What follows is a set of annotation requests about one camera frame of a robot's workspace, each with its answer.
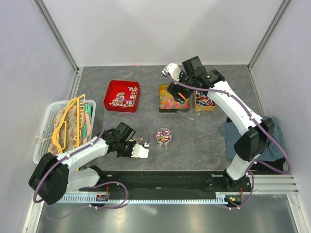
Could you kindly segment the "red candy tray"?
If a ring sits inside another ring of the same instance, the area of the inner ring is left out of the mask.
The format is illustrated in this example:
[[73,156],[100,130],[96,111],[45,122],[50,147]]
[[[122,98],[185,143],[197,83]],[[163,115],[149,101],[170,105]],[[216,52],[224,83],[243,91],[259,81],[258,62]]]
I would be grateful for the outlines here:
[[134,81],[112,80],[104,98],[108,111],[135,113],[140,97],[140,84]]

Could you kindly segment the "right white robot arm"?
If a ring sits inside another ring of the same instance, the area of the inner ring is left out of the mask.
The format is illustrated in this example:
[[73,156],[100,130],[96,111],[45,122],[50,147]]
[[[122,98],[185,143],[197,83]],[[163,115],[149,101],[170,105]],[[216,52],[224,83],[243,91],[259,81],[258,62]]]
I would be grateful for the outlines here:
[[240,138],[234,144],[235,156],[224,171],[223,187],[234,191],[240,181],[271,142],[275,124],[271,118],[264,120],[236,96],[224,76],[217,70],[207,71],[199,57],[182,63],[183,69],[175,63],[168,64],[162,74],[172,82],[168,92],[174,100],[184,103],[193,91],[200,91],[215,102],[236,126]]

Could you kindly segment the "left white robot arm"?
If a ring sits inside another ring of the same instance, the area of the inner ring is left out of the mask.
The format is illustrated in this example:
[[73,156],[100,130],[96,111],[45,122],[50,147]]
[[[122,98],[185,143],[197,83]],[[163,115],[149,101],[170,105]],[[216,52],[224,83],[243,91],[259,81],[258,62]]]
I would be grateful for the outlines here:
[[88,162],[111,152],[129,157],[133,154],[135,130],[121,122],[116,128],[98,133],[86,144],[57,156],[48,152],[37,163],[29,179],[34,190],[33,201],[52,205],[66,192],[84,187],[96,191],[105,189],[107,180],[96,171],[88,168],[77,171]]

